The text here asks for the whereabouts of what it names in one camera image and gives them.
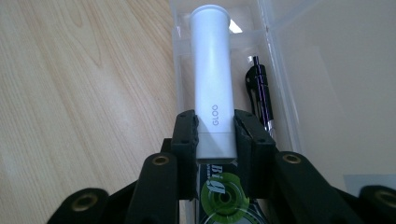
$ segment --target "pen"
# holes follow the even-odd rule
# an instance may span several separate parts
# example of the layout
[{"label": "pen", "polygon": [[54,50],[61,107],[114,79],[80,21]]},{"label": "pen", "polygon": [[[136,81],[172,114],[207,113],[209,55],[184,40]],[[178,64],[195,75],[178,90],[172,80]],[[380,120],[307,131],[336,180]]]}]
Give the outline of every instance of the pen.
[{"label": "pen", "polygon": [[274,114],[271,106],[265,66],[259,63],[258,56],[249,57],[249,59],[253,62],[253,66],[247,71],[245,83],[252,114],[259,117],[265,131],[275,139]]}]

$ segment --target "green circular object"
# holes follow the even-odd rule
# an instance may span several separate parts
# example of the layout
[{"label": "green circular object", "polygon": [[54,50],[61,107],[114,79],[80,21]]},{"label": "green circular object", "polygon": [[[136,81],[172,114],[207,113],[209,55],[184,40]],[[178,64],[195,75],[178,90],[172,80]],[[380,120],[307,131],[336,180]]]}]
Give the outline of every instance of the green circular object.
[{"label": "green circular object", "polygon": [[[225,188],[225,193],[209,189],[208,184],[217,181]],[[218,223],[234,223],[248,210],[249,199],[242,190],[239,177],[222,173],[219,177],[210,177],[201,190],[201,205],[206,214]]]}]

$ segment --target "light wood surface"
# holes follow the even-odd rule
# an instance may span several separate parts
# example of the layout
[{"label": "light wood surface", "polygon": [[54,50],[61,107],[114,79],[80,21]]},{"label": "light wood surface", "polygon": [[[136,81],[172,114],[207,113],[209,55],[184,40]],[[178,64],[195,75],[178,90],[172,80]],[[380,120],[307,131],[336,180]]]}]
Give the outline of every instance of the light wood surface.
[{"label": "light wood surface", "polygon": [[171,137],[167,0],[0,1],[0,223],[114,193]]}]

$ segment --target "white cylindrical tube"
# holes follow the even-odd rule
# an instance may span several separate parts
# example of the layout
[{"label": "white cylindrical tube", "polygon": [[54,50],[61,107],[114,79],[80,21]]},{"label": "white cylindrical tube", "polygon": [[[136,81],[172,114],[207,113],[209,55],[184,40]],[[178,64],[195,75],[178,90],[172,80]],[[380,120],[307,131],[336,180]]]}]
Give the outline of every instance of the white cylindrical tube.
[{"label": "white cylindrical tube", "polygon": [[229,25],[228,12],[219,6],[206,5],[191,13],[200,163],[229,163],[236,158]]}]

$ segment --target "wooden table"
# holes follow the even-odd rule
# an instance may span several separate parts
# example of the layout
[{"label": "wooden table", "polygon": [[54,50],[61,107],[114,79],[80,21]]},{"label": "wooden table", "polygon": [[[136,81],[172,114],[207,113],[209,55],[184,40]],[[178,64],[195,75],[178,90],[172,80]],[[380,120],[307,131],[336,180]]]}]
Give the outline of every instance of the wooden table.
[{"label": "wooden table", "polygon": [[171,137],[167,0],[0,1],[0,223],[114,193]]}]

